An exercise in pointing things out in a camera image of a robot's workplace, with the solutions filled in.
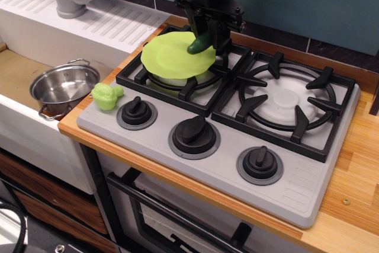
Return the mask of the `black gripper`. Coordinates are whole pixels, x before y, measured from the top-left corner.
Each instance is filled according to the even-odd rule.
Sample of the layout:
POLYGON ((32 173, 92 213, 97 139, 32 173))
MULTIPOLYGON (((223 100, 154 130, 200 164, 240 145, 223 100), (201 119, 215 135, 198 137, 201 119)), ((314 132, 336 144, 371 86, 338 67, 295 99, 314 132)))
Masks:
POLYGON ((228 53, 230 30, 245 29, 244 8, 236 0, 175 0, 184 9, 196 39, 211 41, 217 55, 228 53))

